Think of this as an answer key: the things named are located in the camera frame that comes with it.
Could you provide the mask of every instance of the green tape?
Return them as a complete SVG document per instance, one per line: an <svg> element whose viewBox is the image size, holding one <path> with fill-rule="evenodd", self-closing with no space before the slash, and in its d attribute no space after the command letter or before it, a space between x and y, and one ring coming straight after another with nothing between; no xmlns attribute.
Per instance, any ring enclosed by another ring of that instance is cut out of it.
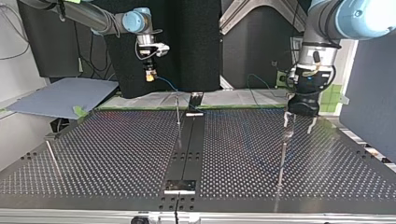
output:
<svg viewBox="0 0 396 224"><path fill-rule="evenodd" d="M320 98L320 112L334 113L340 103L342 85L331 85L322 93Z"/></svg>
<svg viewBox="0 0 396 224"><path fill-rule="evenodd" d="M276 85L278 87L286 87L286 83L284 81L280 80L282 77L284 77L286 79L286 73L278 71L277 78L276 78Z"/></svg>
<svg viewBox="0 0 396 224"><path fill-rule="evenodd" d="M79 105L73 106L73 111L75 112L75 114L78 116L79 119L84 118L89 114L87 111L82 109L82 107Z"/></svg>

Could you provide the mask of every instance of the end effector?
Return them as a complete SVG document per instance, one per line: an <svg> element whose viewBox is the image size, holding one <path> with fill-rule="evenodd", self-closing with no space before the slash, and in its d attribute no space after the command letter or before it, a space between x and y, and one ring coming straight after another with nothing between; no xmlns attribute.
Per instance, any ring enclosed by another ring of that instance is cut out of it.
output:
<svg viewBox="0 0 396 224"><path fill-rule="evenodd" d="M153 30L151 13L146 7L136 8L125 13L122 24L128 32L136 34L136 57L143 61L146 81L153 81L157 76L157 64L153 56L162 57L170 49L169 46L157 43L155 40L155 35L161 33L162 30Z"/></svg>
<svg viewBox="0 0 396 224"><path fill-rule="evenodd" d="M291 81L288 111L316 117L320 94L332 85L341 39L365 40L396 28L394 0L314 0L308 11L303 46Z"/></svg>

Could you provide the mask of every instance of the black clamp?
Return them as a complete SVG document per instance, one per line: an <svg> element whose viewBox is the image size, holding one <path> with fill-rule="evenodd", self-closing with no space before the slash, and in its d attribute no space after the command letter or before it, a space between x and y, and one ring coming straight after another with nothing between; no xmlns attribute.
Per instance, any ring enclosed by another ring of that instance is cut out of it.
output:
<svg viewBox="0 0 396 224"><path fill-rule="evenodd" d="M58 11L59 19L61 21L66 21L66 7L64 6L64 0L58 0L56 10Z"/></svg>

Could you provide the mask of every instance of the black backdrop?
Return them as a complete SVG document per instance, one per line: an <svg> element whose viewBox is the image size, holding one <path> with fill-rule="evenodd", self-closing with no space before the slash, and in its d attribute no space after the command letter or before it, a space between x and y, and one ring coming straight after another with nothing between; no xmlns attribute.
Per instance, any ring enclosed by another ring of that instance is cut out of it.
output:
<svg viewBox="0 0 396 224"><path fill-rule="evenodd" d="M135 7L149 7L155 29L163 29L158 41L171 47L169 54L156 58L158 75L171 80L183 91L219 89L220 1L214 0L97 0L94 3L113 13ZM161 80L147 83L142 64L134 54L135 36L106 36L122 94L132 98L156 90L168 90Z"/></svg>
<svg viewBox="0 0 396 224"><path fill-rule="evenodd" d="M246 77L254 73L271 87L276 84L276 69L291 65L290 36L292 26L269 7L259 7L242 19L226 36L219 34L219 17L233 0L96 0L94 3L110 12L126 12L134 7L150 7L154 27L163 29L158 39L171 47L169 55L158 59L159 75L170 79L182 91L215 91L219 89L219 74L223 74L237 89L247 86ZM307 10L310 0L299 0ZM20 11L40 76L75 77L78 75L77 41L73 22L59 22L53 12L36 10L20 4ZM80 54L90 58L91 31L77 25ZM106 42L124 97L132 98L151 91L170 90L158 80L145 81L141 62L134 56L134 35L121 39L107 36ZM92 62L106 67L106 43L101 36L93 37ZM81 77L109 78L109 71L92 75L83 63ZM252 88L266 88L252 79Z"/></svg>

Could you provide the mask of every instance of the gray mat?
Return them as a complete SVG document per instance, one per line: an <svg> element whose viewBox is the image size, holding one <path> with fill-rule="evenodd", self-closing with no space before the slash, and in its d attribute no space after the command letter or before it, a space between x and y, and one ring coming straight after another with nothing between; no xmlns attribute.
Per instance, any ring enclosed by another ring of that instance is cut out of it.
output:
<svg viewBox="0 0 396 224"><path fill-rule="evenodd" d="M23 97L7 110L54 118L78 119L75 106L89 112L118 87L117 82L68 77Z"/></svg>

